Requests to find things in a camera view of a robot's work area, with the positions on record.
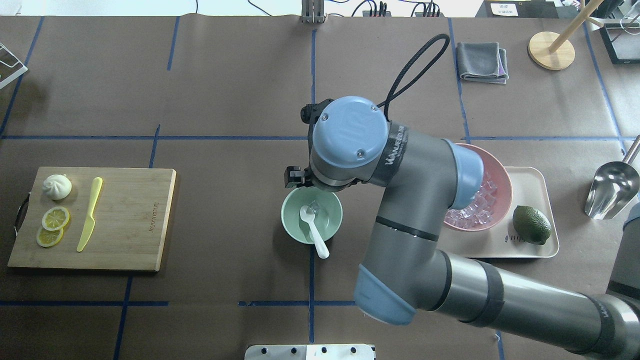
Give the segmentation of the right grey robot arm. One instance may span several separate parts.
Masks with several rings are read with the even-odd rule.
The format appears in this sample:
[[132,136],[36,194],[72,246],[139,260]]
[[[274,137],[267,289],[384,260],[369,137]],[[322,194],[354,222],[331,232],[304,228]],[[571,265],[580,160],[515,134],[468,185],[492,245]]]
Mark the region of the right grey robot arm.
[[301,109],[309,166],[289,166],[285,186],[338,192],[384,187],[355,304],[368,316],[408,325],[419,309],[599,360],[637,360],[639,205],[631,208],[606,294],[566,291],[437,248],[446,212],[466,207],[483,178],[474,151],[414,132],[381,105],[343,96]]

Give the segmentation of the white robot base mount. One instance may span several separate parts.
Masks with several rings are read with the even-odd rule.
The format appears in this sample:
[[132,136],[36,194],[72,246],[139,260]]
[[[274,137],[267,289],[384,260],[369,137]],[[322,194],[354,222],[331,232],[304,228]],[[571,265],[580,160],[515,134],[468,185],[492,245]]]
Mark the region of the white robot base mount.
[[256,344],[249,346],[245,360],[375,360],[374,345],[346,344]]

